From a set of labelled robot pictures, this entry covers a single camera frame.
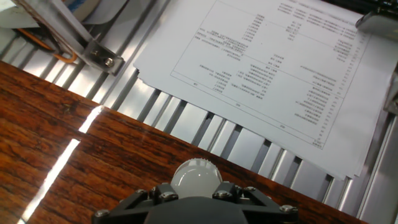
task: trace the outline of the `document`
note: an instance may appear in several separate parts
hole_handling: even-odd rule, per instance
[[[398,61],[361,15],[317,0],[192,0],[135,62],[148,85],[338,178],[359,175]]]

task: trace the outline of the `bolt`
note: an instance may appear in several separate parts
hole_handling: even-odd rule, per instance
[[[147,193],[147,191],[146,191],[146,190],[139,189],[139,190],[136,190],[136,193],[137,193],[137,194],[145,194],[145,193]]]
[[[282,205],[281,207],[279,207],[279,210],[285,213],[297,212],[297,208],[291,205]]]
[[[226,197],[231,197],[232,194],[229,193],[229,192],[226,191],[226,190],[219,190],[219,191],[215,192],[215,193],[213,194],[213,196],[214,196],[215,198],[226,198]]]
[[[107,66],[107,67],[113,67],[113,65],[114,65],[114,61],[113,61],[113,59],[111,59],[111,58],[107,58],[106,60],[105,60],[105,65]]]
[[[94,56],[98,56],[98,51],[94,50],[94,51],[91,52],[91,54],[94,55]]]
[[[174,192],[164,192],[164,193],[162,193],[159,197],[160,197],[161,199],[169,200],[169,199],[177,198],[178,195],[175,194]]]
[[[256,190],[256,188],[254,188],[254,187],[245,187],[244,189],[247,191],[255,191]]]
[[[109,215],[111,213],[108,209],[101,209],[95,212],[94,216],[95,217],[104,217],[106,215]]]

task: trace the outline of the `white sheet of paper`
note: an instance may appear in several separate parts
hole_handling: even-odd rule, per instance
[[[344,179],[368,153],[398,44],[317,0],[175,1],[135,62],[148,85]]]

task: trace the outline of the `wooden table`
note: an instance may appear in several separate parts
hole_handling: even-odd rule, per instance
[[[82,127],[95,111],[99,115]],[[0,62],[1,223],[17,223],[24,212],[28,223],[90,223],[94,211],[114,208],[137,189],[170,182],[181,163],[196,157],[214,163],[224,180],[297,206],[303,223],[362,223]]]

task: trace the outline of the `cable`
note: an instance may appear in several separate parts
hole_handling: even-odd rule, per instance
[[[36,36],[32,35],[30,32],[27,32],[24,29],[17,29],[19,32],[23,33],[26,37],[30,38],[31,40],[33,40],[35,43],[39,44],[41,47],[47,49],[47,50],[51,50],[53,51],[53,49],[51,47],[49,47],[46,43],[42,42],[39,38],[37,38]],[[70,58],[65,58],[62,55],[59,54],[53,54],[54,57],[56,57],[57,59],[65,62],[65,63],[73,63],[76,59],[77,59],[77,54],[73,51],[72,52],[72,56]]]

